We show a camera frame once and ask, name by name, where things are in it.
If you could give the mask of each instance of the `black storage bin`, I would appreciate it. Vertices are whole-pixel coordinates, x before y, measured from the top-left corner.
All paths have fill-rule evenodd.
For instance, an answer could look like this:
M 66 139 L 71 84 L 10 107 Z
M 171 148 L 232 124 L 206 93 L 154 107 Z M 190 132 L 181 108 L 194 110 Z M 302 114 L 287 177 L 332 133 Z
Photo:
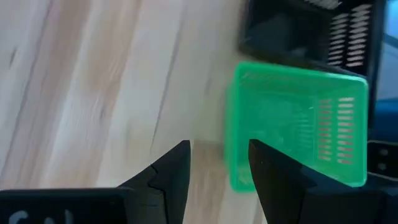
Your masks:
M 385 0 L 249 0 L 239 49 L 261 60 L 365 77 L 369 124 Z

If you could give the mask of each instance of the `wood grain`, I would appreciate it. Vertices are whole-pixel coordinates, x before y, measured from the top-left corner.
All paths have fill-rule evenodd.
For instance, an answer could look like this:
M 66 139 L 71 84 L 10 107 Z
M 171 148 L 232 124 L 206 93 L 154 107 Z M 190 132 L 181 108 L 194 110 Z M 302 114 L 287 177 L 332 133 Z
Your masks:
M 222 159 L 243 4 L 1 0 L 0 188 L 114 187 L 190 139 L 184 223 L 263 223 Z

